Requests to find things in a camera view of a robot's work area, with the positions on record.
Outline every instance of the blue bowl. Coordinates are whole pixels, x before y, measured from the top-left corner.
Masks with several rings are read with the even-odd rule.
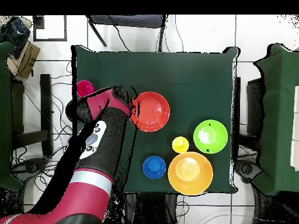
[[[150,179],[158,179],[166,171],[166,163],[159,156],[150,156],[143,163],[143,172]]]

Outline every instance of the green plate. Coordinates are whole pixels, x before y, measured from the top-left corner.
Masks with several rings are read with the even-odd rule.
[[[226,146],[227,139],[227,129],[216,120],[201,122],[193,134],[196,147],[203,153],[209,154],[221,151]]]

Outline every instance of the red bowl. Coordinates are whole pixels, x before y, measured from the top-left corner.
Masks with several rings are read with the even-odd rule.
[[[141,131],[160,130],[168,121],[170,108],[165,98],[154,92],[144,92],[132,102],[131,122]]]

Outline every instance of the pink cup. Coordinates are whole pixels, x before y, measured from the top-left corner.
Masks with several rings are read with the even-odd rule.
[[[87,80],[81,80],[80,82],[77,83],[77,94],[80,97],[89,95],[94,91],[95,91],[95,88]]]

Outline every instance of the green tablecloth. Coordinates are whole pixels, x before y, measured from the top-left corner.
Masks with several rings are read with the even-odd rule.
[[[171,108],[166,126],[157,132],[137,131],[131,164],[135,128],[128,121],[117,176],[130,167],[125,192],[174,193],[166,173],[157,180],[146,177],[143,161],[158,155],[169,166],[177,155],[171,147],[176,136],[189,140],[189,151],[200,151],[193,131],[204,120],[215,119],[231,133],[233,87],[232,60],[236,48],[224,54],[162,52],[91,52],[76,46],[77,80],[92,82],[95,89],[111,85],[133,86],[138,93],[152,91],[163,95]],[[214,178],[208,192],[233,193],[230,185],[231,140],[219,153],[204,154],[211,162]]]
[[[11,73],[6,65],[6,58],[15,48],[10,42],[0,43],[0,187],[12,191],[18,191],[23,186],[9,170],[12,151],[12,92]]]
[[[280,44],[269,47],[256,64],[265,80],[265,117],[260,138],[263,169],[253,183],[266,195],[278,191],[299,192],[299,171],[290,166],[295,86],[299,85],[299,52]]]

